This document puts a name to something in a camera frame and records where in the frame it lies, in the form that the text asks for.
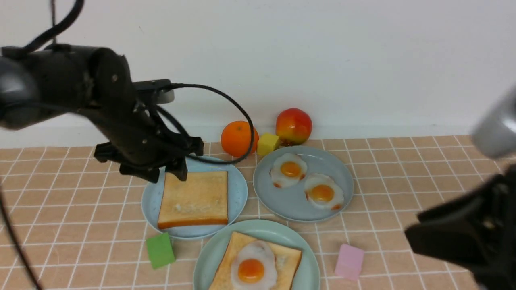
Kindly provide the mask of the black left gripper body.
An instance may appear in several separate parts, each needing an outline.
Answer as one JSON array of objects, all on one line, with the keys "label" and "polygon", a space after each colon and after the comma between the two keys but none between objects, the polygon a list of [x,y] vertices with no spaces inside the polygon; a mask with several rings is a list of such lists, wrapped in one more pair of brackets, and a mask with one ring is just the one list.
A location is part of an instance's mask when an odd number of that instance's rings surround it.
[{"label": "black left gripper body", "polygon": [[121,167],[182,167],[187,155],[203,156],[199,137],[169,130],[157,113],[140,101],[89,101],[81,115],[108,139],[96,145],[94,158]]}]

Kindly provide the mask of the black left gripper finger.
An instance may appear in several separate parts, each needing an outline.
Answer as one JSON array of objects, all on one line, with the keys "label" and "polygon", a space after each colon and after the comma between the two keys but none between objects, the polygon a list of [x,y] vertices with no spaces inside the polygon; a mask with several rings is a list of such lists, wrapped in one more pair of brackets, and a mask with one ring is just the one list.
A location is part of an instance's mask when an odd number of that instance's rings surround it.
[{"label": "black left gripper finger", "polygon": [[169,160],[165,165],[166,173],[171,173],[180,181],[187,180],[188,168],[185,157],[177,157]]},{"label": "black left gripper finger", "polygon": [[157,163],[144,165],[121,163],[119,173],[123,176],[134,176],[154,184],[160,179],[160,167]]}]

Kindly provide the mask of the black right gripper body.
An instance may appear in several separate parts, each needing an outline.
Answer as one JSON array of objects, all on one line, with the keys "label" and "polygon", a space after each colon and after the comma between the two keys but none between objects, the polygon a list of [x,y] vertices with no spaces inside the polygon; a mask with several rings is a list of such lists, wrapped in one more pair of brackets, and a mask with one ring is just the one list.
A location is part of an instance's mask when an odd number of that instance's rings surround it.
[{"label": "black right gripper body", "polygon": [[511,165],[473,191],[418,214],[411,250],[465,268],[487,290],[516,287],[516,174]]}]

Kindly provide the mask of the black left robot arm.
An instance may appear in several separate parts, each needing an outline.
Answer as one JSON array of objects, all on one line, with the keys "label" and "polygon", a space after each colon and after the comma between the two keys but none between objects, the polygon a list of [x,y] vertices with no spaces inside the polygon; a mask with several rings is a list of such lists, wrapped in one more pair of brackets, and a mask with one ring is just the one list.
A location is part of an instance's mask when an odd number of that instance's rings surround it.
[{"label": "black left robot arm", "polygon": [[119,172],[157,183],[160,169],[186,180],[186,156],[203,156],[200,137],[174,133],[157,113],[173,100],[169,79],[132,81],[127,59],[109,48],[57,45],[18,55],[3,48],[1,127],[26,127],[72,112],[107,139],[94,158]]}]

